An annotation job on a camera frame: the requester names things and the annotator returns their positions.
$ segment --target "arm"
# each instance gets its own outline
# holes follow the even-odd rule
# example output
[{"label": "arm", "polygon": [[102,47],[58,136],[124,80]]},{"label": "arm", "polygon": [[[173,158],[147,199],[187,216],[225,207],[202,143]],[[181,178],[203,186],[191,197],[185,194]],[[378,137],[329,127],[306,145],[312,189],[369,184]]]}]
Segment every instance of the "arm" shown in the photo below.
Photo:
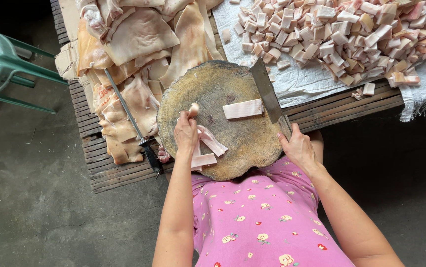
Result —
[{"label": "arm", "polygon": [[292,124],[290,142],[278,133],[279,141],[289,160],[314,183],[323,208],[340,242],[343,252],[357,267],[403,267],[398,256],[371,219],[335,182],[318,161],[310,137]]},{"label": "arm", "polygon": [[165,197],[157,235],[153,267],[190,266],[193,258],[193,149],[197,142],[196,121],[182,111],[174,130],[178,150]]}]

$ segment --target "black handle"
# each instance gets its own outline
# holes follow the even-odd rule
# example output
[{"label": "black handle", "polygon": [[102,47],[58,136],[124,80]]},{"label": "black handle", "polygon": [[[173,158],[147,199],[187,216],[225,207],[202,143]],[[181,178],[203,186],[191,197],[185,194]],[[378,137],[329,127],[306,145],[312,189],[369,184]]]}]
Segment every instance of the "black handle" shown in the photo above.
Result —
[{"label": "black handle", "polygon": [[149,164],[152,167],[152,170],[155,173],[159,173],[159,172],[163,171],[162,166],[160,165],[160,161],[157,160],[157,155],[155,155],[154,150],[152,150],[152,148],[148,144],[148,141],[149,140],[145,140],[145,141],[139,143],[139,145],[144,148],[147,160],[149,161]]}]

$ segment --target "woman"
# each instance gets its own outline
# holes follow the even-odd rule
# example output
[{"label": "woman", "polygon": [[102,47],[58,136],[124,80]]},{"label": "woman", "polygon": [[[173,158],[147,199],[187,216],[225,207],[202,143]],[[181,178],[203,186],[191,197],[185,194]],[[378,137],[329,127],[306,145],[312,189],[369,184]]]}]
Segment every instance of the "woman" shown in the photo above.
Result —
[{"label": "woman", "polygon": [[[309,137],[297,124],[292,129],[290,142],[277,134],[285,157],[240,183],[216,182],[191,174],[196,121],[181,112],[152,266],[190,266],[193,249],[201,267],[404,266],[322,165],[320,133]],[[317,217],[319,196],[341,249]]]}]

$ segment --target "cleaver handle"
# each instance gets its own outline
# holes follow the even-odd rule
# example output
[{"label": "cleaver handle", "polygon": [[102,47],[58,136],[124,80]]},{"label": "cleaver handle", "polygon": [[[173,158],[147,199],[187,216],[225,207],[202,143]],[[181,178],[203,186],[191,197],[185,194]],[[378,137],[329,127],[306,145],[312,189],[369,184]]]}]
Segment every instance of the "cleaver handle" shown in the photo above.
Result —
[{"label": "cleaver handle", "polygon": [[279,117],[277,123],[280,126],[280,131],[287,138],[287,141],[290,141],[290,137],[292,136],[292,127],[290,126],[289,118],[287,115],[282,115]]}]

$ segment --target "pink floral dress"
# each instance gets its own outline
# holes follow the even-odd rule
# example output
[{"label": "pink floral dress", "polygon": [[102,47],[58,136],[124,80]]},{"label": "pink floral dress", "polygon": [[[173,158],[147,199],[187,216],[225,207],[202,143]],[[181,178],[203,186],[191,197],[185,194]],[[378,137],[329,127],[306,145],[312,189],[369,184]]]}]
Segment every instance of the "pink floral dress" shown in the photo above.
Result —
[{"label": "pink floral dress", "polygon": [[287,157],[241,183],[192,175],[192,189],[197,267],[353,266],[317,217],[314,185]]}]

